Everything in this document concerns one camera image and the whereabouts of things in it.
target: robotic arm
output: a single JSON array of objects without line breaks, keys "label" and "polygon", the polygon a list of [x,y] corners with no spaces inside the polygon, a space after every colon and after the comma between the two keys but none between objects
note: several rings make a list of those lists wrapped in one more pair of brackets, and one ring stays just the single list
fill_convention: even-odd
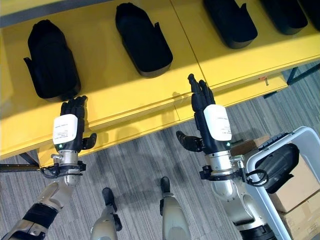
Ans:
[{"label": "robotic arm", "polygon": [[[232,138],[226,109],[216,105],[212,91],[203,80],[199,83],[193,74],[188,76],[191,85],[192,109],[201,138],[186,136],[177,131],[181,145],[192,152],[204,152],[207,165],[202,167],[200,177],[212,182],[215,195],[240,231],[244,240],[275,240],[275,235],[255,200],[247,192],[245,184],[261,187],[268,182],[264,170],[246,172],[244,157],[231,156]],[[260,180],[253,182],[251,175],[259,174]]]},{"label": "robotic arm", "polygon": [[86,99],[86,96],[79,96],[64,102],[60,116],[54,120],[53,143],[58,154],[51,156],[54,165],[42,168],[41,172],[50,179],[63,178],[43,190],[3,240],[44,239],[56,215],[69,202],[81,172],[86,170],[86,165],[78,160],[78,153],[92,148],[97,139],[95,133],[83,138]]}]

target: white label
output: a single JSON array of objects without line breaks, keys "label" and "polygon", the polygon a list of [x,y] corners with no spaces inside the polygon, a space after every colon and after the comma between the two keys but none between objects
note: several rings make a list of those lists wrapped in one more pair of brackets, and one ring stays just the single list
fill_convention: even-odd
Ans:
[{"label": "white label", "polygon": [[211,104],[203,113],[211,137],[217,141],[230,141],[232,134],[226,108]]},{"label": "white label", "polygon": [[58,116],[53,122],[53,144],[62,144],[76,138],[78,118],[73,114]]}]

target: robot leg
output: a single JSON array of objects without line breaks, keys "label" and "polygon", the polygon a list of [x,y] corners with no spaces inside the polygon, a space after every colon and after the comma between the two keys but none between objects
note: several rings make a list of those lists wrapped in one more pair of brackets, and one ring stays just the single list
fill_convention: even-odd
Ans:
[{"label": "robot leg", "polygon": [[184,212],[170,192],[170,181],[166,176],[161,179],[163,199],[160,201],[162,215],[162,238],[164,240],[190,240],[191,234]]},{"label": "robot leg", "polygon": [[122,229],[122,224],[119,216],[115,214],[117,207],[114,194],[110,188],[106,187],[102,190],[102,196],[105,208],[91,229],[90,240],[117,240],[117,232]]}]

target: cardboard box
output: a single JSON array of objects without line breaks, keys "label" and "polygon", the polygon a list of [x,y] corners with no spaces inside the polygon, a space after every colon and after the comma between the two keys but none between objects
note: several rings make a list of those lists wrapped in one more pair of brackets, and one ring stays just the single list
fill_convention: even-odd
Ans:
[{"label": "cardboard box", "polygon": [[279,216],[293,240],[311,240],[320,233],[320,191]]},{"label": "cardboard box", "polygon": [[[247,161],[269,138],[266,135],[239,143],[231,148],[231,154],[233,156],[244,155]],[[276,193],[269,194],[275,209],[284,213],[289,212],[320,189],[320,184],[302,156],[299,156],[299,163],[291,174],[294,177],[289,179]]]},{"label": "cardboard box", "polygon": [[289,212],[320,189],[320,184],[301,155],[298,165],[291,174],[293,177],[276,193],[269,194],[275,209],[284,213]]},{"label": "cardboard box", "polygon": [[270,137],[268,135],[265,135],[256,139],[240,142],[231,148],[230,150],[231,155],[232,156],[245,155],[251,152],[252,150],[256,150],[260,145],[262,145],[264,142],[268,141],[269,139]]}]

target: yellow table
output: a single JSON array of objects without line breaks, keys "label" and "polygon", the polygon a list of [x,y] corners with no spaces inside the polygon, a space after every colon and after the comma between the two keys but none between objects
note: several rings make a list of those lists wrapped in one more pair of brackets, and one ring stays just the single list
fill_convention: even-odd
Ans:
[{"label": "yellow table", "polygon": [[[264,24],[269,19],[261,12],[253,19],[259,37],[248,47],[234,50],[215,38],[200,0],[134,0],[153,23],[159,21],[174,58],[165,74],[143,78],[115,26],[116,6],[121,2],[68,10],[1,29],[1,158],[38,149],[40,165],[52,164],[53,119],[61,104],[36,95],[23,62],[29,56],[27,39],[32,26],[41,19],[50,19],[64,32],[80,76],[80,94],[88,96],[86,132],[97,132],[98,139],[93,149],[81,154],[191,119],[189,73],[208,82],[218,104],[230,106],[287,86],[280,74],[269,76],[268,85],[258,76],[320,58],[320,33],[310,24],[297,36],[281,36],[270,22]],[[252,2],[259,9],[258,1]],[[193,28],[192,19],[198,29]],[[264,26],[271,31],[261,37]],[[193,38],[193,31],[202,42]],[[303,50],[293,48],[301,43]]]}]

